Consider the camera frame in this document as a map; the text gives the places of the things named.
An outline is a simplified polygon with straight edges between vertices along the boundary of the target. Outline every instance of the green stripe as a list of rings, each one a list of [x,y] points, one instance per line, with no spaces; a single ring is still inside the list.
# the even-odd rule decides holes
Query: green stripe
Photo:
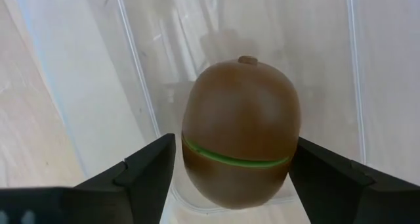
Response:
[[[238,166],[243,168],[271,168],[280,164],[284,164],[289,161],[289,157],[282,158],[280,160],[276,161],[250,161],[250,160],[242,160],[237,158],[231,158],[225,155],[217,154],[215,152],[208,151],[205,148],[199,147],[197,144],[187,141],[184,137],[182,138],[182,141],[185,142],[188,148],[190,148],[193,151],[196,151],[197,153],[201,154],[202,156],[221,162],[223,164],[228,164],[231,166]]]

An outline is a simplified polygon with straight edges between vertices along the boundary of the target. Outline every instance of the kiwi fruit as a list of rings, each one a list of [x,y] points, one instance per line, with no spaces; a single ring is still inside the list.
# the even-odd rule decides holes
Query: kiwi fruit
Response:
[[[264,204],[286,178],[300,126],[296,90],[279,70],[252,56],[210,66],[182,121],[187,174],[222,207]]]

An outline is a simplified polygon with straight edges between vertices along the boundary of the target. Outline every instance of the wooden surface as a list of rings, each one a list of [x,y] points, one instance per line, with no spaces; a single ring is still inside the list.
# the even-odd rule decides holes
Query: wooden surface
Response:
[[[16,1],[0,0],[0,187],[74,185],[82,170],[94,175],[152,140],[143,85],[117,0],[21,1],[42,20],[33,31],[50,58],[41,64]],[[125,0],[162,132],[179,128],[203,68],[246,53],[295,83],[307,139],[362,160],[364,138],[369,165],[420,184],[418,0],[353,0],[355,36],[347,0],[224,1],[221,12],[221,0]],[[51,88],[46,72],[61,85]],[[177,174],[181,189],[186,177]],[[309,222],[299,201],[202,215],[170,200],[165,223]]]

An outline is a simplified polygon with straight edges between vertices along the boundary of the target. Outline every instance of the clear plastic container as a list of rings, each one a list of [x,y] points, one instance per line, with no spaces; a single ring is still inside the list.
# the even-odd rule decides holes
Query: clear plastic container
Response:
[[[420,122],[413,86],[420,75],[420,6],[414,0],[17,1],[87,177],[162,134],[177,134],[180,145],[184,107],[199,74],[216,62],[253,55],[294,83],[302,137],[420,183],[413,169],[419,160],[410,157],[420,148],[396,148],[415,144],[415,131],[392,127]],[[387,5],[388,12],[381,11]],[[392,77],[384,77],[387,72]],[[413,113],[392,116],[401,110]],[[168,206],[189,210],[183,216],[231,212],[191,184],[180,150],[171,194]],[[296,199],[288,179],[268,204]]]

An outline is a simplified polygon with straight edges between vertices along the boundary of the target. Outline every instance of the brown kiwi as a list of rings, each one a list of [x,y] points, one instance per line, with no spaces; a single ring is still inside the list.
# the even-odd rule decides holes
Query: brown kiwi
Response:
[[[284,182],[300,126],[296,90],[279,70],[252,56],[210,66],[182,122],[188,176],[220,206],[264,204]]]

